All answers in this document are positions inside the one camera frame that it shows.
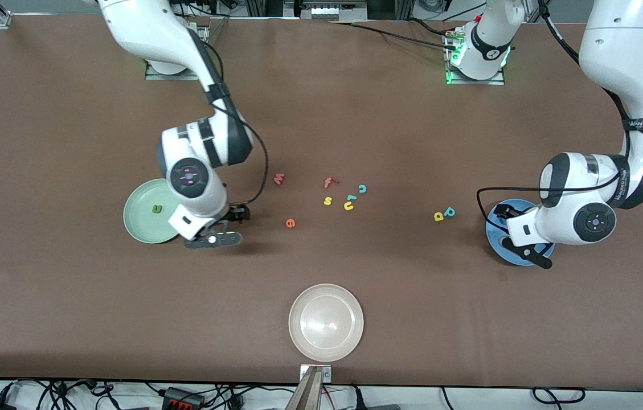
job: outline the table surface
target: table surface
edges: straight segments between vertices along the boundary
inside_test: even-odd
[[[582,29],[561,31],[577,45]],[[558,246],[550,270],[506,265],[485,239],[478,188],[621,144],[615,107],[545,26],[515,43],[506,86],[446,85],[432,47],[230,21],[215,41],[227,83],[285,183],[251,205],[243,244],[190,250],[141,244],[121,213],[160,177],[160,132],[211,113],[199,85],[145,81],[100,16],[15,16],[0,31],[0,376],[294,382],[310,360],[288,311],[329,282],[365,320],[334,382],[643,388],[643,205],[601,244]],[[256,148],[219,169],[232,200],[262,167]]]

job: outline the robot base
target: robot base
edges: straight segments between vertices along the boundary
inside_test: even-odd
[[[474,80],[465,76],[464,73],[454,65],[452,62],[462,58],[462,51],[465,49],[465,34],[463,27],[456,27],[452,33],[449,32],[445,36],[441,36],[444,45],[452,45],[456,50],[444,50],[443,61],[445,62],[445,82],[447,84],[480,84],[480,85],[505,85],[506,79],[503,76],[503,67],[506,65],[506,58],[504,58],[501,68],[498,72],[488,80]]]
[[[524,212],[531,207],[535,207],[535,205],[528,200],[516,198],[504,200],[503,202],[496,205],[496,207],[493,207],[491,212],[488,213],[488,219],[496,225],[504,228],[506,228],[506,219],[495,213],[496,208],[500,207],[501,205],[508,205],[509,207],[513,207],[517,212]],[[511,243],[511,238],[509,238],[506,232],[501,231],[501,229],[498,229],[495,226],[491,226],[490,223],[486,223],[486,237],[488,238],[488,243],[491,245],[496,254],[498,254],[498,256],[501,256],[501,258],[506,260],[506,262],[511,263],[512,265],[519,265],[520,267],[533,267],[533,265],[535,265],[535,263],[531,262],[530,260],[525,260],[522,256],[514,253],[510,249],[507,249],[507,247],[504,246],[504,243],[506,241],[506,244],[512,247],[513,244]],[[536,253],[543,252],[543,256],[548,259],[553,253],[554,247],[554,244],[535,244],[533,245],[533,251]],[[548,262],[548,267],[546,265],[542,267],[551,267],[551,262]]]

